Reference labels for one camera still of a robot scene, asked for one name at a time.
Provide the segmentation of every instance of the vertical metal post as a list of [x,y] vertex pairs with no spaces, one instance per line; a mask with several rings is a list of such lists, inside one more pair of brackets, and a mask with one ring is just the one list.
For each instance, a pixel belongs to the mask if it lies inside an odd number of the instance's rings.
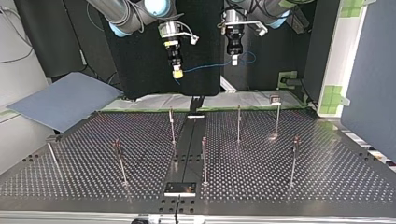
[[282,105],[282,102],[280,100],[279,95],[271,95],[270,96],[270,105],[276,105],[276,126],[275,126],[275,132],[271,134],[271,140],[275,140],[278,135],[278,130],[279,130],[279,117],[280,117],[280,107]]
[[128,185],[128,180],[126,179],[125,168],[123,166],[122,158],[120,158],[120,166],[121,166],[121,170],[122,170],[122,176],[124,179],[124,185]]
[[125,167],[124,167],[123,161],[122,161],[123,153],[122,153],[120,139],[118,139],[118,138],[114,142],[114,151],[116,153],[116,156],[119,158],[120,167],[121,167],[121,171],[122,171],[122,177],[123,177],[123,185],[127,186],[127,185],[129,185],[129,183],[128,183],[128,180],[127,180],[126,174],[125,174]]
[[238,137],[237,142],[241,142],[241,105],[238,105]]
[[291,188],[293,187],[294,173],[295,173],[296,162],[297,162],[297,157],[299,156],[299,153],[300,153],[300,137],[295,136],[293,139],[293,165],[291,167],[289,192],[291,191]]
[[55,157],[55,153],[53,152],[52,145],[50,143],[47,143],[47,146],[49,147],[50,155],[52,156],[53,161],[55,162],[55,165],[58,168],[59,173],[61,173],[61,168],[59,166],[58,160]]
[[173,109],[169,110],[169,120],[171,122],[171,128],[172,128],[172,143],[176,143],[176,138],[175,138],[175,126],[174,126],[174,119],[173,119]]
[[207,170],[206,170],[206,137],[202,139],[202,154],[204,156],[204,186],[207,186],[209,183],[207,182]]
[[277,130],[279,128],[279,114],[280,114],[280,105],[277,106],[277,111],[276,111],[275,136],[277,136]]

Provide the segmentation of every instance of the blue cable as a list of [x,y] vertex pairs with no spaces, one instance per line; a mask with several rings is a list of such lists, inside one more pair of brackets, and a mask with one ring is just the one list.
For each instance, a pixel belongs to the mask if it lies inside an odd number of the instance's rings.
[[175,80],[175,82],[176,82],[178,85],[180,85],[180,82],[179,82],[179,81],[177,81],[177,79],[175,79],[175,78],[174,78],[174,80]]
[[[254,58],[253,61],[247,61],[247,62],[246,62],[245,60],[242,59],[242,57],[244,57],[244,56],[247,55],[247,54],[250,54],[251,56],[253,56],[253,58]],[[247,52],[245,52],[245,53],[243,53],[243,54],[241,55],[241,58],[240,58],[239,60],[242,61],[244,64],[246,64],[246,63],[255,63],[255,62],[257,61],[257,57],[256,57],[256,55],[255,55],[253,52],[247,51]],[[191,69],[185,70],[184,73],[193,72],[193,71],[195,71],[195,70],[203,69],[203,68],[222,67],[222,66],[226,66],[226,65],[230,64],[231,62],[232,62],[232,61],[230,60],[230,61],[228,61],[227,63],[215,63],[215,64],[201,65],[201,66],[197,66],[197,67],[193,67],[193,68],[191,68]]]
[[184,73],[189,73],[198,69],[202,69],[202,68],[209,68],[209,67],[222,67],[222,66],[226,66],[227,64],[231,63],[231,61],[228,61],[227,63],[215,63],[215,64],[209,64],[209,65],[202,65],[202,66],[198,66],[198,67],[194,67],[192,69],[189,70],[185,70]]

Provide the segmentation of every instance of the perforated metal table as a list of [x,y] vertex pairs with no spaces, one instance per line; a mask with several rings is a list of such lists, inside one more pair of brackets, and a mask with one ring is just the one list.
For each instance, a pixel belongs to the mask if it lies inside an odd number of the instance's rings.
[[[52,145],[59,169],[43,147],[0,176],[0,214],[395,221],[396,174],[329,122],[309,110],[283,110],[277,139],[271,138],[275,111],[242,111],[241,124],[238,143],[236,111],[207,112],[196,120],[175,113],[174,147],[167,113],[96,114]],[[297,135],[301,151],[290,186]],[[125,151],[128,187],[112,151],[117,138]],[[164,197],[169,182],[195,183],[195,197]]]

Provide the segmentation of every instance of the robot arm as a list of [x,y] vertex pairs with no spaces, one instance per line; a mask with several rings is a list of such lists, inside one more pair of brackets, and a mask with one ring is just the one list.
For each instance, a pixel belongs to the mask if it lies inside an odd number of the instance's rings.
[[196,44],[199,37],[192,33],[188,25],[177,21],[175,0],[142,0],[138,3],[132,3],[130,0],[87,1],[106,17],[111,30],[119,37],[131,35],[135,31],[143,33],[145,25],[160,21],[158,29],[168,51],[168,62],[173,68],[173,77],[183,77],[180,37],[189,36],[192,45]]
[[[312,1],[314,0],[226,0],[219,28],[227,36],[227,53],[233,56],[233,65],[238,65],[238,56],[244,51],[241,40],[245,25],[254,25],[258,36],[264,36],[268,32],[265,25],[278,28],[297,3]],[[248,15],[256,21],[248,21]]]

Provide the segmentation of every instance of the white wall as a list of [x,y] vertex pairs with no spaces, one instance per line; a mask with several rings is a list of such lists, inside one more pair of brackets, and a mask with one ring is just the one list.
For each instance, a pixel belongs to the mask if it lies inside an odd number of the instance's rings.
[[329,60],[323,79],[322,89],[318,102],[318,114],[326,118],[341,118],[343,105],[339,105],[336,114],[319,113],[325,86],[342,86],[341,95],[347,96],[347,88],[352,75],[361,29],[364,24],[367,7],[363,7],[359,17],[338,18],[335,25]]
[[[0,0],[0,6],[15,8],[12,0]],[[20,33],[21,22],[9,16]],[[30,51],[0,15],[0,62],[17,59]],[[32,53],[15,63],[0,63],[0,174],[45,145],[53,130],[20,115],[5,113],[6,106],[48,86],[44,72]]]

